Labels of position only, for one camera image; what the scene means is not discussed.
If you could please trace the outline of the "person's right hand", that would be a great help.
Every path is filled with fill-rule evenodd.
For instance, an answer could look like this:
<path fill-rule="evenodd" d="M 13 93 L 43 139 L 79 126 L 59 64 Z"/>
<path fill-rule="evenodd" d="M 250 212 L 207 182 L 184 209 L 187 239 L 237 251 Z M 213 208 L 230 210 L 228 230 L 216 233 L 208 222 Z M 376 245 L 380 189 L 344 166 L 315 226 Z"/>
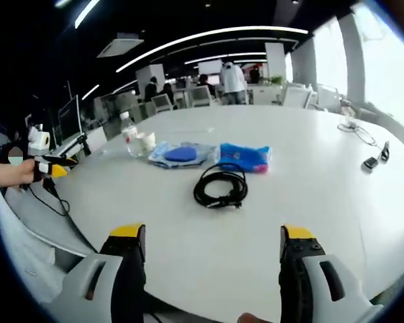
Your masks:
<path fill-rule="evenodd" d="M 258 318 L 250 313 L 243 313 L 237 319 L 237 323 L 267 323 L 267 321 Z"/>

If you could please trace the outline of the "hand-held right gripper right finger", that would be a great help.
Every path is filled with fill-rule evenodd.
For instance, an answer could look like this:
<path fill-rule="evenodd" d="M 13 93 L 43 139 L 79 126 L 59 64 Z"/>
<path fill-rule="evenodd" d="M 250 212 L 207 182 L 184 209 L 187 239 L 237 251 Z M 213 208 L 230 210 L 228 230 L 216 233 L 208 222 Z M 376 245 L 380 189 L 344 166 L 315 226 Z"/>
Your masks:
<path fill-rule="evenodd" d="M 281 322 L 373 322 L 383 309 L 304 227 L 282 225 L 279 263 Z"/>

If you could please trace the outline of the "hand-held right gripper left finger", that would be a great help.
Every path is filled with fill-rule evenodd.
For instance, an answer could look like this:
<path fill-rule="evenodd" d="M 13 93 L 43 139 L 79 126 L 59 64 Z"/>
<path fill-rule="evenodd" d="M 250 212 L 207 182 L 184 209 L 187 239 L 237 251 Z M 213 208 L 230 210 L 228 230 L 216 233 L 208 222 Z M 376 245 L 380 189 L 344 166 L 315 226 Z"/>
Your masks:
<path fill-rule="evenodd" d="M 49 314 L 55 322 L 143 322 L 144 263 L 144 224 L 112 230 L 99 253 L 67 273 Z"/>

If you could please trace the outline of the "person's left hand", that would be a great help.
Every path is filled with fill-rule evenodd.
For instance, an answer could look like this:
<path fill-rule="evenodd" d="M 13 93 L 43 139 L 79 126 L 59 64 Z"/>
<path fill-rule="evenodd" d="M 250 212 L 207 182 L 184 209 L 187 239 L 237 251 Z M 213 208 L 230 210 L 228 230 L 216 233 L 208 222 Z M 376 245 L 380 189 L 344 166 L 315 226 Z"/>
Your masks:
<path fill-rule="evenodd" d="M 30 184 L 34 181 L 35 161 L 26 159 L 20 165 L 5 165 L 6 171 L 2 185 L 4 187 Z"/>

